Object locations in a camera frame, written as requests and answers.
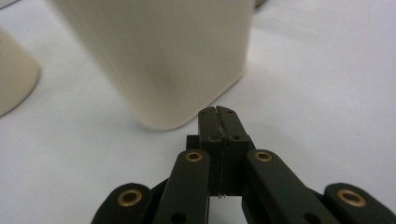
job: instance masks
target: mounting hole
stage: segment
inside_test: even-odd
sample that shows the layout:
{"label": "mounting hole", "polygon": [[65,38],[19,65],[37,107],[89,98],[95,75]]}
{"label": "mounting hole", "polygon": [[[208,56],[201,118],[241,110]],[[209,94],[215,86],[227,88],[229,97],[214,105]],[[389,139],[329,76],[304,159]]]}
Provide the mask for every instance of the mounting hole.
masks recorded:
{"label": "mounting hole", "polygon": [[119,205],[124,207],[134,206],[142,199],[142,193],[137,189],[127,189],[117,199]]}
{"label": "mounting hole", "polygon": [[187,222],[187,217],[182,213],[175,213],[172,215],[171,221],[174,224],[183,224]]}
{"label": "mounting hole", "polygon": [[310,213],[305,214],[304,218],[309,224],[320,224],[321,223],[320,219],[317,216],[310,214]]}
{"label": "mounting hole", "polygon": [[271,161],[272,160],[272,156],[271,154],[267,153],[267,152],[256,152],[254,154],[254,157],[259,160],[259,161]]}
{"label": "mounting hole", "polygon": [[337,191],[337,195],[342,201],[355,207],[363,207],[367,204],[366,200],[359,193],[350,189],[340,189]]}
{"label": "mounting hole", "polygon": [[199,152],[189,152],[186,155],[186,160],[188,161],[200,161],[202,159],[202,154]]}

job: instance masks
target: white tabletop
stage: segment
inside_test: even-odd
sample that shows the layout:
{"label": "white tabletop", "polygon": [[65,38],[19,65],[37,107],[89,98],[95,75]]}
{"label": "white tabletop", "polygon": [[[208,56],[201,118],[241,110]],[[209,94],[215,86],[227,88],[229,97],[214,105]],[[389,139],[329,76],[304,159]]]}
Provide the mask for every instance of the white tabletop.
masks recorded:
{"label": "white tabletop", "polygon": [[[268,2],[253,15],[247,73],[213,103],[235,110],[257,148],[311,189],[345,182],[396,212],[396,2]],[[170,175],[197,120],[140,127],[48,1],[0,10],[40,63],[32,94],[0,118],[0,222],[90,223],[130,182]],[[210,202],[209,223],[246,223],[240,198]]]}

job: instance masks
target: brass insert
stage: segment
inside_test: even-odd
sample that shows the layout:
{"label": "brass insert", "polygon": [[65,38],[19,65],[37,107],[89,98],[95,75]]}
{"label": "brass insert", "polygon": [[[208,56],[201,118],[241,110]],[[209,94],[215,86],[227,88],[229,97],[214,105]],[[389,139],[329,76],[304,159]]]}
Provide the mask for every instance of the brass insert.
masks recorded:
{"label": "brass insert", "polygon": [[[128,200],[125,198],[125,196],[127,196],[129,194],[134,195],[134,198],[132,200]],[[135,204],[139,203],[141,199],[142,199],[142,193],[139,190],[127,189],[122,194],[120,194],[120,196],[118,198],[118,203],[121,206],[129,207],[129,206],[134,206]]]}
{"label": "brass insert", "polygon": [[363,207],[367,204],[366,200],[359,193],[350,189],[340,189],[337,191],[337,195],[345,203],[355,207]]}
{"label": "brass insert", "polygon": [[186,155],[187,161],[200,161],[202,159],[202,154],[199,152],[189,152]]}
{"label": "brass insert", "polygon": [[259,161],[271,161],[272,160],[272,156],[271,154],[267,153],[267,152],[256,152],[254,154],[254,157],[259,160]]}

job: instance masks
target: ceramic cup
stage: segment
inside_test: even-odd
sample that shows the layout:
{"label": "ceramic cup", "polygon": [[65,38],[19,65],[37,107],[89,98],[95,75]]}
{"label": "ceramic cup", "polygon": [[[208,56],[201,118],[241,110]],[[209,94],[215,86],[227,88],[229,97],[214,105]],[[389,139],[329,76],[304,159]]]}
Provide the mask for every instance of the ceramic cup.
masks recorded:
{"label": "ceramic cup", "polygon": [[245,71],[253,0],[52,0],[145,126],[177,128]]}

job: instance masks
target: cream cylinder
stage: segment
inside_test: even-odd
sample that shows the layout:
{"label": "cream cylinder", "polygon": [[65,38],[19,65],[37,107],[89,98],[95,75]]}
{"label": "cream cylinder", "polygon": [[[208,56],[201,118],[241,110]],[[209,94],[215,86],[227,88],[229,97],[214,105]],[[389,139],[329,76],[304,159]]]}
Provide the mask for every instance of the cream cylinder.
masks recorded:
{"label": "cream cylinder", "polygon": [[145,126],[177,128],[245,72],[252,0],[52,0]]}
{"label": "cream cylinder", "polygon": [[29,95],[38,77],[33,57],[0,27],[0,116]]}

